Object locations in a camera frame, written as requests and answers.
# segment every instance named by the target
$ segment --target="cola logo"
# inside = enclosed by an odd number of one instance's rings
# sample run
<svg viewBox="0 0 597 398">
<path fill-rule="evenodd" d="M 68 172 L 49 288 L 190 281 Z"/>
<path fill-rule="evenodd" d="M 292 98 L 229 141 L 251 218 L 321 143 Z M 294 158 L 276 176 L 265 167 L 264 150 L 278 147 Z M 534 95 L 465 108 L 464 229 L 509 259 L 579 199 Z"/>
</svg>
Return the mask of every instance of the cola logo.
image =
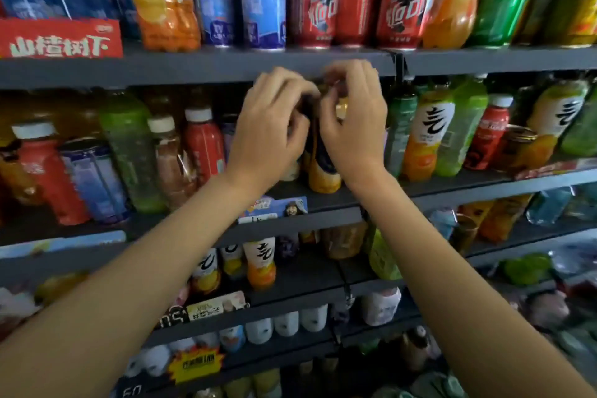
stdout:
<svg viewBox="0 0 597 398">
<path fill-rule="evenodd" d="M 338 12 L 338 0 L 311 0 L 309 20 L 316 29 L 327 33 L 330 29 L 328 20 Z"/>
<path fill-rule="evenodd" d="M 413 17 L 417 17 L 416 25 L 421 25 L 425 5 L 425 0 L 390 0 L 390 6 L 386 11 L 387 26 L 401 33 L 406 29 L 404 21 Z"/>
</svg>

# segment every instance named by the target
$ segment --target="forearm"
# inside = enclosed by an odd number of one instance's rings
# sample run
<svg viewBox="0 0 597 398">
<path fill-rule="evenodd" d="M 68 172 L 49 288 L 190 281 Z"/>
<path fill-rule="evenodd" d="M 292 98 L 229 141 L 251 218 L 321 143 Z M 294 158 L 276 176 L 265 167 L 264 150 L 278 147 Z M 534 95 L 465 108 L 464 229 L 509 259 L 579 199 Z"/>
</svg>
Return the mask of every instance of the forearm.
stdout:
<svg viewBox="0 0 597 398">
<path fill-rule="evenodd" d="M 122 255 L 34 317 L 0 346 L 4 395 L 107 396 L 201 258 L 255 198 L 224 175 L 212 178 Z M 34 381 L 25 360 L 33 353 L 42 366 Z"/>
<path fill-rule="evenodd" d="M 425 322 L 474 397 L 583 396 L 591 387 L 420 213 L 388 173 L 354 190 L 380 228 Z"/>
</svg>

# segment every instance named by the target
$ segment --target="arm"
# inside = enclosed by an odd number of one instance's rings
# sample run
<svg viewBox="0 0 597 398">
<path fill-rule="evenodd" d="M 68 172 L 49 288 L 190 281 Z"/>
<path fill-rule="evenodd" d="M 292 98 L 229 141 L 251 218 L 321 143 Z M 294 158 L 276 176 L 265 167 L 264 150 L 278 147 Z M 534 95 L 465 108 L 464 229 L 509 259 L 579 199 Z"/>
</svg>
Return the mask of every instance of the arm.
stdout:
<svg viewBox="0 0 597 398">
<path fill-rule="evenodd" d="M 425 322 L 473 397 L 592 397 L 593 389 L 477 274 L 420 213 L 383 167 L 387 108 L 368 62 L 340 62 L 346 78 L 342 125 L 334 94 L 321 102 L 321 134 L 347 185 L 392 249 Z"/>
<path fill-rule="evenodd" d="M 301 155 L 309 121 L 294 108 L 303 92 L 319 94 L 281 68 L 257 79 L 227 171 L 0 345 L 3 396 L 108 396 L 207 250 Z"/>
</svg>

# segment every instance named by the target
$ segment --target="person's right hand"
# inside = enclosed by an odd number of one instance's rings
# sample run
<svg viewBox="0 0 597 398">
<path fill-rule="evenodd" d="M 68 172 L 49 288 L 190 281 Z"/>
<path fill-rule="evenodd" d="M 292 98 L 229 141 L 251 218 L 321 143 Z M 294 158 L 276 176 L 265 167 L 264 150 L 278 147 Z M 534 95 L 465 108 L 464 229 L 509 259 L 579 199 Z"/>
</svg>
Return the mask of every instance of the person's right hand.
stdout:
<svg viewBox="0 0 597 398">
<path fill-rule="evenodd" d="M 357 191 L 384 172 L 387 105 L 379 74 L 365 60 L 339 61 L 325 69 L 325 80 L 335 85 L 321 100 L 321 138 L 346 185 Z M 344 122 L 339 123 L 336 102 L 341 80 L 346 81 L 348 107 Z"/>
</svg>

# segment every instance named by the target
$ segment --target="hand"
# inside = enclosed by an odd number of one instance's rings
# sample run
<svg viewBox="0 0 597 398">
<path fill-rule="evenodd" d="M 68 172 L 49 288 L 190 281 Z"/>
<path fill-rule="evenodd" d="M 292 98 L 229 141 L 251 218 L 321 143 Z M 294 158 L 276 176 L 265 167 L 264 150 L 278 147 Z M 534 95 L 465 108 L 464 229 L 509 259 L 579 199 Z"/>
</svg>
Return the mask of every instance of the hand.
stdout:
<svg viewBox="0 0 597 398">
<path fill-rule="evenodd" d="M 321 138 L 340 176 L 356 192 L 384 171 L 387 105 L 379 74 L 367 61 L 340 61 L 326 68 L 325 80 L 335 85 L 320 103 Z M 346 80 L 348 90 L 346 118 L 341 124 L 336 118 L 339 80 Z"/>
<path fill-rule="evenodd" d="M 303 93 L 319 97 L 314 83 L 284 68 L 262 73 L 247 92 L 225 174 L 254 198 L 303 153 L 309 120 L 296 109 Z"/>
</svg>

